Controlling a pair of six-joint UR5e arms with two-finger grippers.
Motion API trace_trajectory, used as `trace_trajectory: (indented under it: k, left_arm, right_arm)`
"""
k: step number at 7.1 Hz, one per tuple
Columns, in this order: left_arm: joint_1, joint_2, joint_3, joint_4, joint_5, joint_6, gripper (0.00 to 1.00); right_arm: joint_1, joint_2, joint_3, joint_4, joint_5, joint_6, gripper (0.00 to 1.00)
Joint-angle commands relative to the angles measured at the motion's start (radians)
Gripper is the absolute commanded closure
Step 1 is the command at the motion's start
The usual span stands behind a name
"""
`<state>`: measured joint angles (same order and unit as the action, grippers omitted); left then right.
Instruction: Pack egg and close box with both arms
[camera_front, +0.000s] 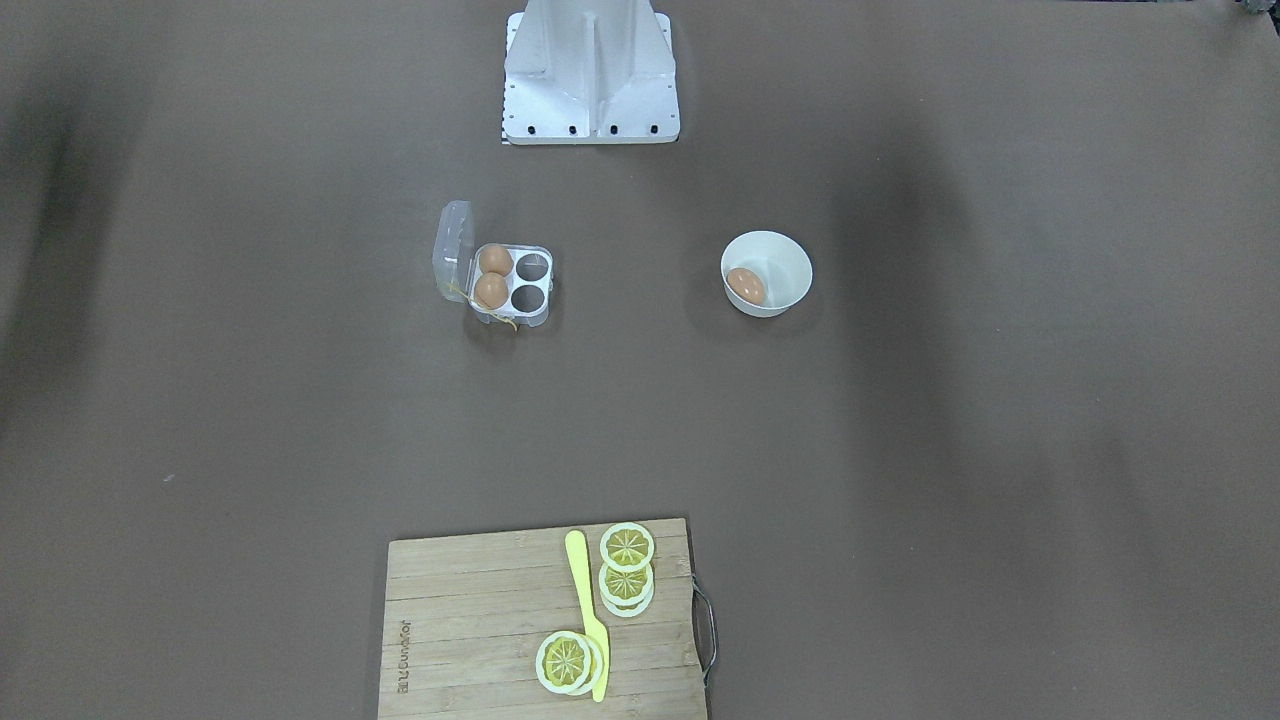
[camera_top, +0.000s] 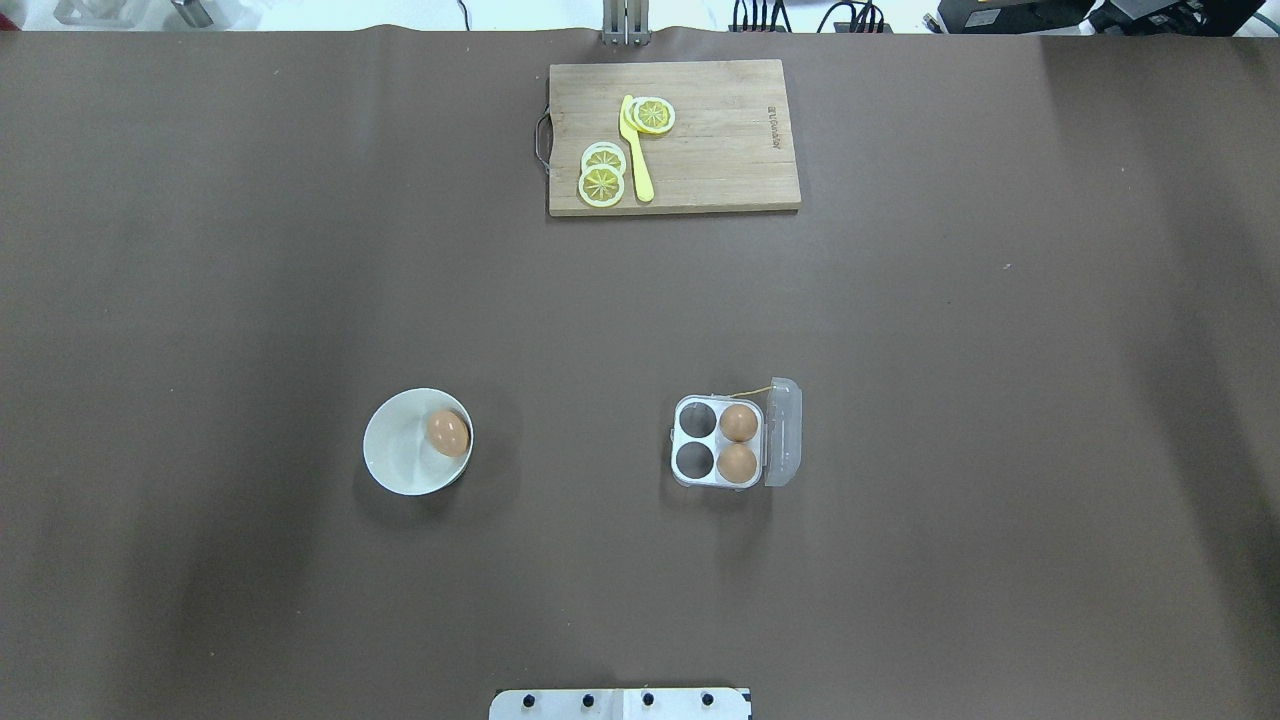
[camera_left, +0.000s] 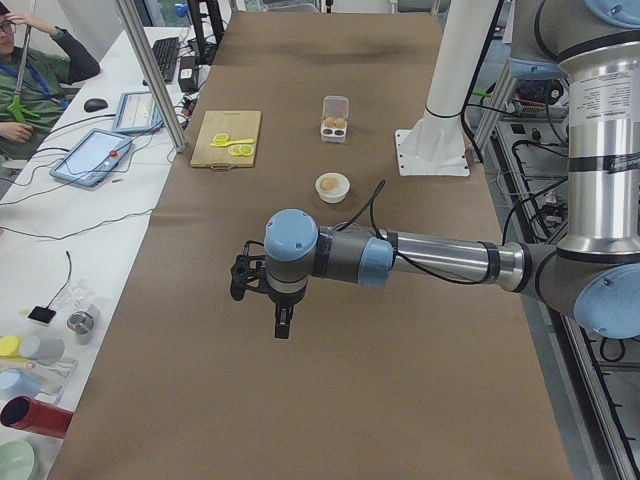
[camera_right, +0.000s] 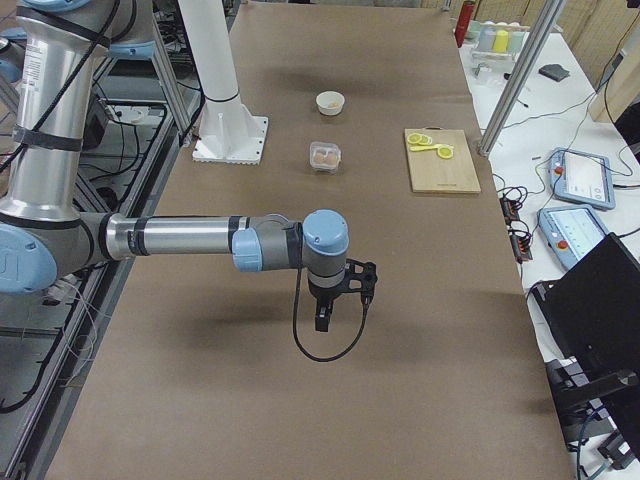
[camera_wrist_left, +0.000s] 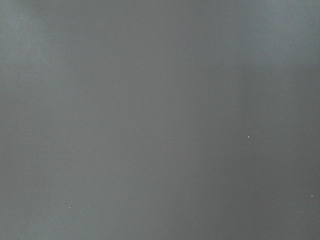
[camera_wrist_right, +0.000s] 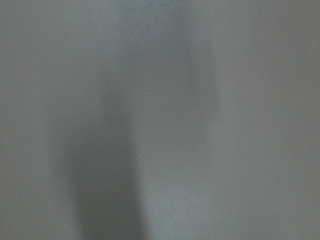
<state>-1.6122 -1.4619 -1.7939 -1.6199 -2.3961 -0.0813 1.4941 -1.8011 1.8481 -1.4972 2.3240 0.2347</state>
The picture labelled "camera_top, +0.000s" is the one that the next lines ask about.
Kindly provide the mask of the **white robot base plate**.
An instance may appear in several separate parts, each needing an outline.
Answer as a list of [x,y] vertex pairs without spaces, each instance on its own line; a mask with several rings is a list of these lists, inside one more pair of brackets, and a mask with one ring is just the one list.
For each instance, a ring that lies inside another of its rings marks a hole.
[[489,719],[753,719],[751,692],[732,687],[508,689]]

